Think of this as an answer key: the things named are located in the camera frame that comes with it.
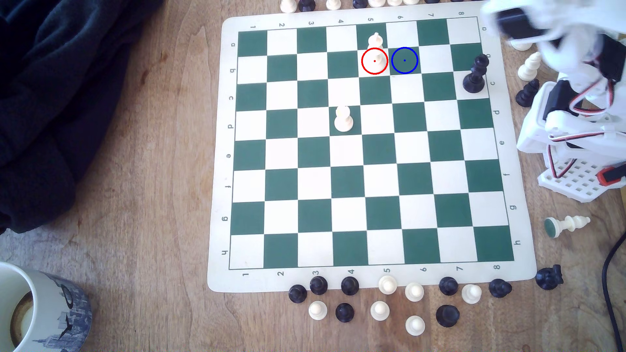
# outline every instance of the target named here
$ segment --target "black pawn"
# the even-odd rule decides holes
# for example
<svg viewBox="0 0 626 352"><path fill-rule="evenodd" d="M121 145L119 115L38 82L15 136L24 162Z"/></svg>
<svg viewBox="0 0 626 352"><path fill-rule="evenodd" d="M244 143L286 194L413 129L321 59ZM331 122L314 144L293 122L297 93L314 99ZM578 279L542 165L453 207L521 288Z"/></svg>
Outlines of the black pawn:
<svg viewBox="0 0 626 352"><path fill-rule="evenodd" d="M350 304L341 303L335 309L335 316L342 323L348 323L354 318L354 308Z"/></svg>
<svg viewBox="0 0 626 352"><path fill-rule="evenodd" d="M354 296L359 292L359 281L352 276L347 276L341 281L341 292L348 296Z"/></svg>
<svg viewBox="0 0 626 352"><path fill-rule="evenodd" d="M289 299L293 303L302 303L307 299L307 289L302 285L293 285L289 289Z"/></svg>
<svg viewBox="0 0 626 352"><path fill-rule="evenodd" d="M535 95L537 94L538 91L539 91L539 80L535 78L534 80L528 82L524 86L524 89L517 92L517 95L515 96L515 101L520 106L528 108L533 104L533 99L535 98Z"/></svg>
<svg viewBox="0 0 626 352"><path fill-rule="evenodd" d="M439 289L441 293L446 296L453 296L457 291L459 291L459 284L454 280L454 278L446 276L439 281Z"/></svg>
<svg viewBox="0 0 626 352"><path fill-rule="evenodd" d="M444 304L437 308L437 313L435 313L434 317L437 319L439 325L444 328L452 328L456 322L459 321L461 314L455 306Z"/></svg>
<svg viewBox="0 0 626 352"><path fill-rule="evenodd" d="M325 294L328 290L328 282L321 276L316 276L311 279L310 283L311 292L320 295Z"/></svg>
<svg viewBox="0 0 626 352"><path fill-rule="evenodd" d="M474 59L471 67L471 73L463 78L463 88L470 93L478 93L485 87L485 79L483 76L487 73L489 58L487 55L480 54Z"/></svg>
<svg viewBox="0 0 626 352"><path fill-rule="evenodd" d="M563 283L563 274L561 274L561 266L554 264L552 267L544 267L537 271L535 275L535 281L544 290L551 290L557 288L558 285Z"/></svg>
<svg viewBox="0 0 626 352"><path fill-rule="evenodd" d="M513 286L502 279L493 279L489 283L489 292L491 292L491 295L495 298L503 298L511 293L512 290Z"/></svg>

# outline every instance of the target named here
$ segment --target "green square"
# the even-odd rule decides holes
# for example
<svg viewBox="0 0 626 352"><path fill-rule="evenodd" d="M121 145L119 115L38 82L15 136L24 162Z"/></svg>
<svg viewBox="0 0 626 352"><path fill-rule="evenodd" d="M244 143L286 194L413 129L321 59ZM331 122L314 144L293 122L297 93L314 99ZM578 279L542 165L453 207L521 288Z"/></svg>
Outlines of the green square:
<svg viewBox="0 0 626 352"><path fill-rule="evenodd" d="M479 262L515 260L508 226L474 227L474 240Z"/></svg>
<svg viewBox="0 0 626 352"><path fill-rule="evenodd" d="M331 231L331 200L298 200L298 232Z"/></svg>
<svg viewBox="0 0 626 352"><path fill-rule="evenodd" d="M326 51L326 27L297 29L297 52L323 53Z"/></svg>
<svg viewBox="0 0 626 352"><path fill-rule="evenodd" d="M425 19L418 21L420 46L450 44L446 19Z"/></svg>
<svg viewBox="0 0 626 352"><path fill-rule="evenodd" d="M367 232L333 232L332 258L333 266L367 265Z"/></svg>
<svg viewBox="0 0 626 352"><path fill-rule="evenodd" d="M367 40L374 33L378 33L382 37L382 47L387 46L387 24L385 23L366 23L356 25L356 44L358 50L365 50L369 43Z"/></svg>
<svg viewBox="0 0 626 352"><path fill-rule="evenodd" d="M389 76L360 77L359 91L361 105L391 103Z"/></svg>
<svg viewBox="0 0 626 352"><path fill-rule="evenodd" d="M265 171L265 200L298 199L298 170Z"/></svg>
<svg viewBox="0 0 626 352"><path fill-rule="evenodd" d="M426 131L424 103L394 104L393 123L396 132Z"/></svg>
<svg viewBox="0 0 626 352"><path fill-rule="evenodd" d="M438 227L471 226L470 197L462 194L436 194L434 207Z"/></svg>
<svg viewBox="0 0 626 352"><path fill-rule="evenodd" d="M265 137L296 138L298 137L298 110L267 110Z"/></svg>
<svg viewBox="0 0 626 352"><path fill-rule="evenodd" d="M331 167L332 198L364 197L363 166Z"/></svg>
<svg viewBox="0 0 626 352"><path fill-rule="evenodd" d="M474 59L483 53L480 43L452 44L452 67L455 71L469 71L474 64Z"/></svg>
<svg viewBox="0 0 626 352"><path fill-rule="evenodd" d="M252 235L265 231L265 203L233 203L230 213L230 234Z"/></svg>
<svg viewBox="0 0 626 352"><path fill-rule="evenodd" d="M490 192L503 190L500 161L494 160L467 160L465 170L468 175L468 190L470 192Z"/></svg>
<svg viewBox="0 0 626 352"><path fill-rule="evenodd" d="M422 85L424 101L456 99L452 72L423 73Z"/></svg>
<svg viewBox="0 0 626 352"><path fill-rule="evenodd" d="M239 32L237 56L267 55L267 31Z"/></svg>
<svg viewBox="0 0 626 352"><path fill-rule="evenodd" d="M439 263L437 229L402 230L405 264Z"/></svg>
<svg viewBox="0 0 626 352"><path fill-rule="evenodd" d="M297 55L267 57L267 81L295 81L298 79Z"/></svg>
<svg viewBox="0 0 626 352"><path fill-rule="evenodd" d="M401 229L400 197L365 198L368 230Z"/></svg>
<svg viewBox="0 0 626 352"><path fill-rule="evenodd" d="M463 160L461 131L428 131L428 147L432 162Z"/></svg>
<svg viewBox="0 0 626 352"><path fill-rule="evenodd" d="M263 268L298 267L298 234L266 234Z"/></svg>
<svg viewBox="0 0 626 352"><path fill-rule="evenodd" d="M298 138L298 167L331 166L329 137Z"/></svg>
<svg viewBox="0 0 626 352"><path fill-rule="evenodd" d="M235 102L235 110L265 110L266 101L267 87L265 83L237 85L237 101Z"/></svg>
<svg viewBox="0 0 626 352"><path fill-rule="evenodd" d="M393 133L384 135L364 135L363 162L366 165L375 163L395 163L396 140Z"/></svg>
<svg viewBox="0 0 626 352"><path fill-rule="evenodd" d="M413 53L411 50L408 50L407 48L389 49L389 60L393 63L393 65L391 63L389 64L389 72L392 75L410 75L413 73L421 73L421 66L419 65L418 59L419 48L417 46L412 46L410 48L413 49L415 53Z"/></svg>
<svg viewBox="0 0 626 352"><path fill-rule="evenodd" d="M236 140L233 169L263 170L265 168L265 140Z"/></svg>
<svg viewBox="0 0 626 352"><path fill-rule="evenodd" d="M399 163L398 185L402 195L433 193L430 163Z"/></svg>
<svg viewBox="0 0 626 352"><path fill-rule="evenodd" d="M457 100L461 128L493 127L489 99Z"/></svg>
<svg viewBox="0 0 626 352"><path fill-rule="evenodd" d="M298 108L328 106L328 80L298 81Z"/></svg>
<svg viewBox="0 0 626 352"><path fill-rule="evenodd" d="M356 51L330 52L328 56L328 78L359 76L359 60Z"/></svg>

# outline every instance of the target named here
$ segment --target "blue circle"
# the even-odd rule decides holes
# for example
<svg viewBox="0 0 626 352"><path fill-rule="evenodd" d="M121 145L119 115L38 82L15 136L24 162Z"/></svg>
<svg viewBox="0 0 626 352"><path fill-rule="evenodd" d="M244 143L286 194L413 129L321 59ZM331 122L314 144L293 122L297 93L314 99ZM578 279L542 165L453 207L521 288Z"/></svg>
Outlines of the blue circle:
<svg viewBox="0 0 626 352"><path fill-rule="evenodd" d="M413 69L411 69L411 71L408 71L408 72L402 72L402 71L399 71L399 70L396 68L396 65L394 65L394 64L393 64L393 56L394 56L394 55L398 52L398 50L400 50L400 49L408 49L408 50L411 50L411 51L413 52L413 54L415 54L415 66L413 67ZM406 75L407 73L411 73L411 72L415 71L415 69L418 67L419 58L418 58L418 54L415 52L415 50L413 50L413 49L409 48L408 46L403 46L402 48L398 48L398 49L396 49L396 50L393 52L393 54L391 54L391 60L390 60L390 61L391 61L391 66L393 67L393 69L394 69L394 70L396 70L396 72L398 72L398 73L402 73L403 75Z"/></svg>

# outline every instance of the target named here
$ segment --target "red circle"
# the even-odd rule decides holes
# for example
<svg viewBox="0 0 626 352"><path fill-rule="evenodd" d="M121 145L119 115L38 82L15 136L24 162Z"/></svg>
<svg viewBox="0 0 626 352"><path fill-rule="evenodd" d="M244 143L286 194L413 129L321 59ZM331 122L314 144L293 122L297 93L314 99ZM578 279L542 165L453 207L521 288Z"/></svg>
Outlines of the red circle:
<svg viewBox="0 0 626 352"><path fill-rule="evenodd" d="M377 72L377 73L373 73L373 72L368 71L367 68L365 68L365 65L363 64L363 58L365 58L365 54L367 54L367 52L372 50L372 49L380 50L383 53L383 55L385 56L385 58L387 59L387 63L385 64L385 68L383 68L382 71ZM361 67L363 67L365 72L369 73L370 75L380 75L381 73L383 73L387 69L387 66L389 66L389 57L387 56L387 53L385 53L385 51L383 49L380 49L380 48L369 48L369 49L365 50L365 53L363 53L363 55L361 56Z"/></svg>

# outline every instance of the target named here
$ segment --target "wood grain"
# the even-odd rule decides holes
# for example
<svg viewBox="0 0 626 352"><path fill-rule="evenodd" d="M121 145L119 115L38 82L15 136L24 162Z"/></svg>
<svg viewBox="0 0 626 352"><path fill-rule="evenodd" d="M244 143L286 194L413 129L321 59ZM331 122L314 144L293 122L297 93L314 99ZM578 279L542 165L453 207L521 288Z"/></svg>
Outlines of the wood grain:
<svg viewBox="0 0 626 352"><path fill-rule="evenodd" d="M350 8L344 0L342 8ZM325 9L318 1L318 10ZM94 319L84 351L610 351L613 333L602 297L600 270L626 229L618 190L580 204L537 186L541 155L520 154L539 267L559 263L565 284L542 291L514 282L503 299L470 306L426 287L411 303L402 290L384 296L364 289L321 300L329 318L314 321L307 306L286 293L222 294L206 283L213 181L220 30L232 16L279 12L278 0L169 0L146 24L135 46L116 116L76 205L56 222L26 234L0 236L0 260L67 277L93 300ZM532 52L503 44L510 95L523 86L517 68ZM555 73L541 67L541 82ZM519 132L528 109L511 100ZM592 222L557 240L545 217L586 215ZM623 327L626 248L609 270L609 288ZM370 305L386 301L390 317L377 322ZM332 316L337 304L357 312L349 324ZM455 304L461 320L450 329L434 312ZM405 319L420 315L426 332L413 337Z"/></svg>

